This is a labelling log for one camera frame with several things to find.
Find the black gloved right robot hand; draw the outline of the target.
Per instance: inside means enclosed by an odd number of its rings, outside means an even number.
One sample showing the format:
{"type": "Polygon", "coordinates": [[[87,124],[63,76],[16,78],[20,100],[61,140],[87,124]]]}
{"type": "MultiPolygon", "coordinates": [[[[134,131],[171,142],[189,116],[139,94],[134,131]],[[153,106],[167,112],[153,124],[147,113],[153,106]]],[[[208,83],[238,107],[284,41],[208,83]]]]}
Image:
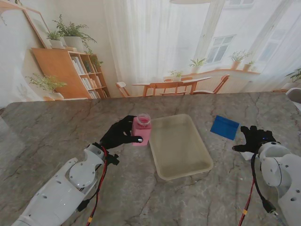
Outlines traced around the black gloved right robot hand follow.
{"type": "Polygon", "coordinates": [[[276,142],[271,131],[257,129],[256,126],[241,126],[240,131],[244,134],[246,143],[244,145],[235,145],[232,147],[233,151],[244,153],[258,153],[259,148],[269,142],[276,142]]]}

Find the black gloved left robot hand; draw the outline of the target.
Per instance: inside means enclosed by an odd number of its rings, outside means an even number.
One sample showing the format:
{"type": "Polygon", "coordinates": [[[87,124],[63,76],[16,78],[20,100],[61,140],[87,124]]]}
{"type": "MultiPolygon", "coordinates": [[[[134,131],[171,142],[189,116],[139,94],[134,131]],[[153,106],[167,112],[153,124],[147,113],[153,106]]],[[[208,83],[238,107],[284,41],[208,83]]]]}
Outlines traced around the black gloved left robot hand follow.
{"type": "Polygon", "coordinates": [[[131,135],[133,121],[136,116],[127,115],[125,118],[111,125],[109,130],[100,140],[100,145],[106,150],[118,147],[122,144],[142,143],[141,136],[131,135]]]}

